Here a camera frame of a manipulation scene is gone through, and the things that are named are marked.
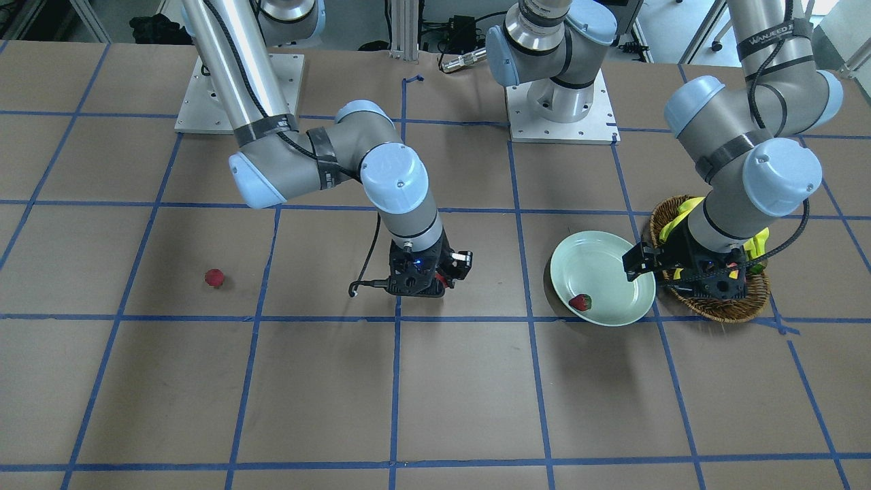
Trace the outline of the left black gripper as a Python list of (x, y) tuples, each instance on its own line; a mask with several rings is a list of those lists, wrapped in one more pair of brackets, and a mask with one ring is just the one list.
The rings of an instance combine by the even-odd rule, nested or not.
[(659, 247), (640, 242), (622, 257), (628, 281), (647, 272), (680, 269), (672, 282), (679, 294), (692, 298), (743, 299), (747, 256), (743, 248), (712, 251), (695, 240), (688, 225), (678, 225)]

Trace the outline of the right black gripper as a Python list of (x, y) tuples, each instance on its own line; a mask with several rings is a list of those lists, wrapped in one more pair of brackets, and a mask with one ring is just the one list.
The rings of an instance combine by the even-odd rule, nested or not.
[[(395, 243), (390, 245), (388, 292), (396, 297), (442, 297), (446, 289), (466, 279), (473, 261), (473, 252), (451, 248), (445, 233), (427, 249), (408, 252)], [(449, 281), (444, 288), (436, 280), (436, 272)]]

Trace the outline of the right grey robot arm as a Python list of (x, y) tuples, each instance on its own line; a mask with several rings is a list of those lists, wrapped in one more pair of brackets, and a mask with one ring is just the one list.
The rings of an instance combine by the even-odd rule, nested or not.
[(389, 275), (360, 286), (396, 297), (442, 297), (466, 279), (470, 251), (451, 248), (422, 158), (377, 103), (343, 105), (333, 122), (302, 129), (281, 86), (272, 46), (316, 37), (321, 1), (184, 1), (184, 21), (228, 117), (228, 167), (243, 201), (261, 209), (352, 181), (389, 233)]

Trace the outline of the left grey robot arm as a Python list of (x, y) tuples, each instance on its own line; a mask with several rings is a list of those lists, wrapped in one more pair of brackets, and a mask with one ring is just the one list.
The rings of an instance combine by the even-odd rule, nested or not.
[(663, 115), (710, 185), (703, 201), (660, 245), (640, 242), (623, 255), (628, 281), (679, 270), (668, 281), (685, 297), (746, 297), (746, 274), (768, 258), (746, 246), (775, 220), (808, 209), (821, 162), (794, 136), (841, 108), (838, 78), (817, 69), (811, 22), (799, 1), (730, 1), (746, 88), (702, 76), (673, 93)]

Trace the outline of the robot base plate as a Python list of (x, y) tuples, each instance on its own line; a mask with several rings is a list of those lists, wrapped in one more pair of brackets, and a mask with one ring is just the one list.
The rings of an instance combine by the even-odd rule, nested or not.
[(505, 89), (510, 136), (517, 143), (618, 144), (621, 140), (601, 71), (574, 90), (552, 80)]
[[(286, 99), (287, 112), (298, 114), (297, 106), (301, 93), (305, 56), (287, 53), (272, 54), (271, 63), (279, 78), (281, 92)], [(214, 90), (214, 83), (209, 76), (204, 75), (202, 66), (201, 59), (196, 59), (192, 78), (189, 80), (180, 111), (178, 111), (175, 130), (178, 133), (231, 135), (233, 127), (229, 124), (229, 118), (224, 111), (220, 97)]]

